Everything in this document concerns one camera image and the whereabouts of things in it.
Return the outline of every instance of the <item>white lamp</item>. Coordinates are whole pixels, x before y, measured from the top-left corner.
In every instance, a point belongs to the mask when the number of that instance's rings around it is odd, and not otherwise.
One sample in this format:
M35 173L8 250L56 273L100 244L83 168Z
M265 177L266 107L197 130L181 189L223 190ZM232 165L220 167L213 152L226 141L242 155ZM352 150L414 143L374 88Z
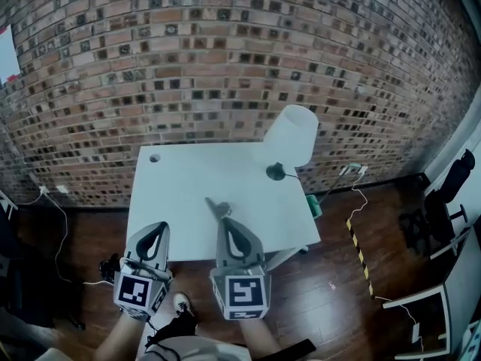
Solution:
M317 136L317 116L300 105L286 106L264 137L264 144L277 163L266 172L270 179L281 181L283 165L299 167L309 163Z

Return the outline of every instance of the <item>yellow and black tape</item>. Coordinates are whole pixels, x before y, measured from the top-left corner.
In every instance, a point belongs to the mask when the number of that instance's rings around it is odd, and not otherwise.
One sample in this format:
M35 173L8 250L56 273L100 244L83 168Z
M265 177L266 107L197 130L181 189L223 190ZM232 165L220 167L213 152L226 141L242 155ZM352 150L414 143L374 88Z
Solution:
M362 254L361 248L359 247L359 241L355 236L354 230L352 229L351 220L346 220L346 226L349 232L351 233L351 238L352 238L352 241L354 242L355 249L358 251L359 260L361 261L362 268L364 270L364 276L369 285L369 294L371 298L374 299L375 295L373 291L373 284L371 283L371 279L369 278L368 265L366 265L366 261L364 260L364 255Z

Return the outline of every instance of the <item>white sneaker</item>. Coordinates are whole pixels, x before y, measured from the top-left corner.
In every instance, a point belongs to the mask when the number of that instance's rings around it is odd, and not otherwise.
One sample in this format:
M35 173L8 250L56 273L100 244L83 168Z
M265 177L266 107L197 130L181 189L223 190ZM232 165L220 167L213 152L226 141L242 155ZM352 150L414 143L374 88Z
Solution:
M194 317L192 313L190 301L184 293L175 293L174 295L174 310L178 316L181 314L190 314Z

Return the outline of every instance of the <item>table leg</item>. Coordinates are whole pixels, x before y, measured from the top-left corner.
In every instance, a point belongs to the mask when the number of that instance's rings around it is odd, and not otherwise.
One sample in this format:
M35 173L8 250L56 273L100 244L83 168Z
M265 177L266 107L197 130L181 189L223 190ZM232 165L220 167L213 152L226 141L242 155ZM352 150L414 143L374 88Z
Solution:
M307 251L309 249L307 246L293 247L292 249L281 250L275 253L275 255L268 262L267 271L269 272L270 270L274 270L277 266L288 260L291 256L298 253L300 250Z

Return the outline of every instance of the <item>wooden floor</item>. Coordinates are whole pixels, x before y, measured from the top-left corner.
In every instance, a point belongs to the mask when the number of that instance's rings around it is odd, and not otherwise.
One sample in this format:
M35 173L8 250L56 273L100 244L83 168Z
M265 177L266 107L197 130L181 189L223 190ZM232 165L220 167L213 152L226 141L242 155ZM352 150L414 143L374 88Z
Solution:
M434 286L445 270L407 250L398 227L398 215L419 204L419 189L412 184L385 185L364 193L369 203L352 221L376 295L394 299ZM410 344L413 322L406 311L385 311L382 301L369 296L344 222L362 201L354 192L329 196L322 205L324 215L317 220L321 242L273 271L271 309L266 322L282 346L310 338L318 347L314 358L323 360L392 359L398 352L419 349L419 344ZM61 239L62 221L58 210L21 211L20 235L53 258ZM68 223L70 235L59 259L72 264L84 280L99 280L98 263L112 253L123 253L127 213L69 214ZM208 279L212 267L213 262L172 263L172 290L181 290L190 297L202 335L243 343L237 324L223 320L219 313ZM438 309L437 301L410 307L411 314L421 322L426 350L438 346L435 338L443 332ZM160 314L166 323L173 317L171 299L163 302ZM72 359L88 359L118 316L110 286L86 286L86 331L78 332L66 322L59 322L54 336L56 346Z

